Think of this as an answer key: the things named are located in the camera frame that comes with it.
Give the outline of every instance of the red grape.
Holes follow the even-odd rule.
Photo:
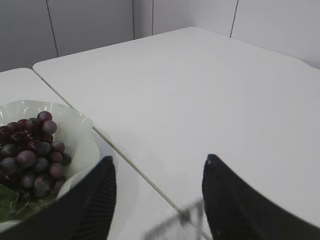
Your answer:
[[[39,121],[39,119],[35,117],[29,118],[24,124],[25,129],[28,130],[30,133],[38,132],[40,126],[41,122]]]
[[[59,152],[59,153],[63,153],[65,151],[65,144],[62,141],[54,141],[52,144],[52,150]]]
[[[54,179],[60,179],[65,174],[65,168],[61,163],[54,162],[49,167],[49,173]]]
[[[13,157],[6,157],[5,159],[3,159],[0,163],[0,167],[2,171],[9,176],[18,172],[18,166],[16,160]]]
[[[25,134],[22,131],[14,132],[11,136],[11,143],[18,145],[25,141]]]
[[[51,151],[50,143],[43,141],[42,142],[42,153],[41,153],[41,156],[47,155],[48,153],[50,153],[50,151]]]
[[[27,173],[21,179],[20,185],[26,189],[31,189],[35,185],[36,176],[32,173]]]
[[[19,153],[19,149],[14,144],[7,144],[1,148],[1,156],[7,157],[15,157]]]
[[[68,166],[71,163],[71,156],[68,153],[62,153],[63,156],[63,161],[62,165],[63,166]]]
[[[21,129],[25,129],[25,124],[26,124],[27,119],[20,119],[18,121],[18,124],[20,125]]]
[[[34,181],[34,188],[39,192],[48,192],[52,186],[52,178],[48,175],[40,175]]]
[[[37,189],[33,189],[32,191],[33,193],[33,196],[36,198],[36,199],[40,199],[40,198],[43,198],[45,196],[48,195],[48,192],[47,191],[38,191]]]
[[[65,182],[66,182],[66,180],[63,179],[63,178],[58,179],[58,180],[55,182],[52,190],[50,191],[50,194],[52,194],[52,195],[57,195],[57,194],[59,193],[61,187],[65,184]]]
[[[54,163],[62,163],[64,160],[64,157],[62,154],[58,151],[54,151],[53,153],[50,154],[50,160]]]
[[[48,111],[42,111],[42,112],[39,112],[37,118],[40,120],[40,122],[51,121],[52,115]]]
[[[0,184],[36,199],[56,196],[66,182],[71,156],[54,141],[58,126],[50,112],[0,126]]]
[[[8,123],[7,126],[12,130],[13,133],[21,132],[20,124],[15,121]]]
[[[45,134],[45,135],[42,135],[41,141],[51,144],[54,141],[54,137],[50,134]]]
[[[19,187],[20,176],[18,174],[5,175],[3,172],[0,172],[0,184],[15,190]]]
[[[40,156],[43,152],[43,143],[40,140],[31,140],[28,143],[27,149],[33,151],[35,155]]]
[[[45,159],[44,157],[38,157],[32,169],[35,172],[40,173],[44,171],[48,166],[49,166],[49,162],[47,159]]]
[[[34,152],[29,150],[24,150],[18,154],[16,161],[18,165],[24,169],[31,167],[35,164],[37,158]]]
[[[54,134],[57,131],[57,129],[58,129],[57,124],[51,120],[45,121],[42,126],[43,133],[48,135]]]

